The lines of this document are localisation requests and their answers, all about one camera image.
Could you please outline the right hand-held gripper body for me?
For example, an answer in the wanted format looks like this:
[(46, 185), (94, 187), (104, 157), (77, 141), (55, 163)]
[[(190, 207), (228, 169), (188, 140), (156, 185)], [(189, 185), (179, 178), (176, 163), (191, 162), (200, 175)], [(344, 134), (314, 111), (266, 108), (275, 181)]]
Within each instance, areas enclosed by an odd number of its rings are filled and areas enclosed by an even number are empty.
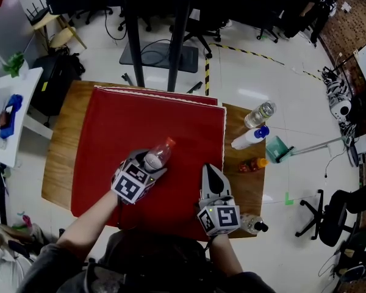
[(229, 234), (240, 228), (240, 208), (231, 195), (200, 200), (197, 218), (208, 236)]

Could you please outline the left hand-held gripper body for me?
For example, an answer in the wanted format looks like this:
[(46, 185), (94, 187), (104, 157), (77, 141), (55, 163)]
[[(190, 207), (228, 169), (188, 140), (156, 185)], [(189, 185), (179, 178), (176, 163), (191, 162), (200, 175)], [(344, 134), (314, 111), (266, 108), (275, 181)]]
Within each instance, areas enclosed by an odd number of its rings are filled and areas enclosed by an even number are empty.
[(116, 170), (111, 190), (126, 204), (135, 204), (154, 185), (155, 178), (136, 159), (126, 159)]

